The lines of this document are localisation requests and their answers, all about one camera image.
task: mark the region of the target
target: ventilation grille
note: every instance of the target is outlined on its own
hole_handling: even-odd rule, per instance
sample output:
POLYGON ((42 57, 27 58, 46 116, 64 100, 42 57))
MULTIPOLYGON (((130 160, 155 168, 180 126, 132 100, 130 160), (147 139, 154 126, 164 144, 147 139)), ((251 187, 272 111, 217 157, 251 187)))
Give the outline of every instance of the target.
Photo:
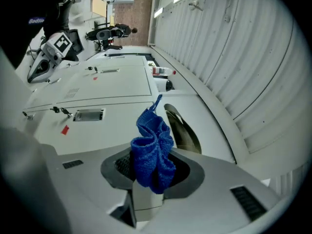
POLYGON ((236 187, 231 189, 234 197, 237 199, 241 207, 251 221, 261 217, 266 210, 259 201, 247 190, 246 187, 236 187))
POLYGON ((64 99, 71 99, 74 98, 74 96, 76 95, 76 93, 78 92, 79 88, 72 88, 71 90, 69 90, 66 94, 66 96, 64 97, 64 99))
POLYGON ((69 169, 69 168, 72 168, 74 166, 78 166, 78 165, 81 165, 81 164, 83 164, 83 162, 81 160, 74 160, 74 161, 63 163, 63 167, 65 169, 69 169))
POLYGON ((126 176, 128 179, 135 181, 136 175, 133 169, 133 158, 132 154, 126 155, 115 162, 115 168, 122 175, 126 176))

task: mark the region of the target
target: door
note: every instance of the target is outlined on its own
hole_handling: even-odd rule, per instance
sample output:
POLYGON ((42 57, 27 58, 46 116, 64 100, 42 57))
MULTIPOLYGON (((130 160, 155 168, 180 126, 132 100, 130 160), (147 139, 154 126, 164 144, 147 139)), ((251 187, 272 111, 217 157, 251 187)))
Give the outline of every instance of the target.
POLYGON ((48 111, 40 123, 36 138, 42 144, 52 145, 58 155, 129 143, 133 138, 140 136, 136 126, 137 118, 152 104, 143 102, 67 108, 73 113, 71 118, 67 118, 63 113, 48 111), (93 116, 86 116, 86 121, 79 121, 79 118, 83 119, 76 115, 79 110, 93 110, 94 113, 93 116), (101 119, 97 118, 95 110, 103 110, 101 119))
POLYGON ((80 69, 77 67, 78 65, 55 71, 50 77, 51 84, 46 83, 42 88, 32 93, 25 108, 30 109, 53 104, 66 86, 70 84, 70 80, 79 74, 80 69))
POLYGON ((150 96, 144 66, 122 66, 83 70, 72 78, 57 103, 97 99, 150 96))

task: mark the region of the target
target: black vent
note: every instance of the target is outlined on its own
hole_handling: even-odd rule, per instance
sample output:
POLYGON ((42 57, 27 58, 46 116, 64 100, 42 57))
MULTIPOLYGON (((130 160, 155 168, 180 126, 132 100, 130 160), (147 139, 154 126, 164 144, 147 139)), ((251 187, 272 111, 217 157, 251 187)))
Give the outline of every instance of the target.
POLYGON ((83 164, 83 162, 81 160, 74 160, 74 161, 63 163, 63 167, 65 169, 69 169, 69 168, 72 168, 74 166, 78 166, 78 165, 81 165, 81 164, 83 164))
POLYGON ((128 179, 135 181, 136 174, 133 169, 133 156, 132 153, 117 159, 115 162, 115 168, 122 175, 126 176, 128 179))
POLYGON ((236 187, 231 189, 234 197, 237 199, 241 207, 251 221, 261 217, 266 210, 259 201, 247 190, 246 187, 236 187))
POLYGON ((173 156, 172 154, 168 155, 168 159, 175 165, 175 176, 170 184, 170 187, 172 187, 185 180, 189 176, 191 169, 187 163, 183 162, 181 159, 173 156))

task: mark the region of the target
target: corrugated metal wall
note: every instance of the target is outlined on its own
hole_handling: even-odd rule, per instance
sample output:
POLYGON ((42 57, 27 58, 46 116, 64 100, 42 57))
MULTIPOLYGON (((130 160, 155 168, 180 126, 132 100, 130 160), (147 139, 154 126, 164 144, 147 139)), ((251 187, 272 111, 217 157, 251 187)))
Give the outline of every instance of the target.
POLYGON ((305 179, 310 165, 310 163, 305 163, 287 174, 272 178, 270 180, 269 187, 280 197, 290 196, 290 194, 297 193, 299 187, 305 179))
POLYGON ((250 153, 311 119, 311 54, 280 0, 192 1, 164 9, 155 44, 216 95, 250 153))

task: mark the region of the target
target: white curved wall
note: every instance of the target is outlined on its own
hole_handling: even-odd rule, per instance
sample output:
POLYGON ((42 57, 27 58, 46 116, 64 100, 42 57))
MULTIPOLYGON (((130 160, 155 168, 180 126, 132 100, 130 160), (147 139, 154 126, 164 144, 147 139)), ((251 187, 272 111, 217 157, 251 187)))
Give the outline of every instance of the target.
POLYGON ((302 166, 312 144, 312 64, 292 15, 280 0, 198 0, 203 11, 191 11, 192 1, 157 18, 155 49, 226 108, 246 143, 244 169, 266 179, 302 166))

